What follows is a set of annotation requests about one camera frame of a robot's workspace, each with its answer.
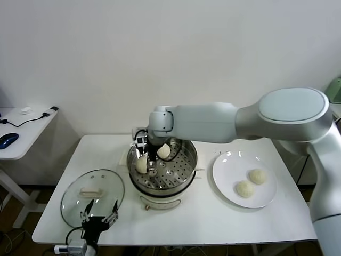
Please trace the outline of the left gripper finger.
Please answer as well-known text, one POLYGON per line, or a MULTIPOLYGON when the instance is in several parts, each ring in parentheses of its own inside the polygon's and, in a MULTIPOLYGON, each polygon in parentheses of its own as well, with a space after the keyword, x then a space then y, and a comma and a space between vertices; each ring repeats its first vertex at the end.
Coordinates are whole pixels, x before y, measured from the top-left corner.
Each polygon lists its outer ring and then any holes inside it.
POLYGON ((93 207, 93 204, 94 204, 94 199, 92 199, 85 207, 85 210, 84 211, 81 211, 80 212, 80 219, 81 219, 81 222, 87 222, 89 221, 90 219, 90 211, 93 207))
POLYGON ((105 223, 115 223, 117 219, 118 219, 118 201, 116 200, 111 213, 107 217, 105 217, 102 221, 105 223))

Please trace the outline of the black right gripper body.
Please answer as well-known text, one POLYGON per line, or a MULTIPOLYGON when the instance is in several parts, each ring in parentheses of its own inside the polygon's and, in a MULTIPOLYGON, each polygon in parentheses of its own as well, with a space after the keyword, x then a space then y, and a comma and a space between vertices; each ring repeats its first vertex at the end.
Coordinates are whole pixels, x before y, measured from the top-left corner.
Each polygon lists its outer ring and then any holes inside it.
POLYGON ((156 154, 160 148, 160 140, 157 138, 147 137, 147 152, 148 154, 156 154))

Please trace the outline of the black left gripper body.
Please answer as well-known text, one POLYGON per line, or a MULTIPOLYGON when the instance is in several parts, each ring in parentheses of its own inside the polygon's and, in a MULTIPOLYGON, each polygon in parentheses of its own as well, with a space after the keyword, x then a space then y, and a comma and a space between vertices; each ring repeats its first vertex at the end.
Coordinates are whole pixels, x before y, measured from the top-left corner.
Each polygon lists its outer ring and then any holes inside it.
POLYGON ((82 239, 86 243, 97 243, 102 232, 107 231, 110 225, 105 221, 105 217, 92 216, 82 221, 84 233, 82 239))

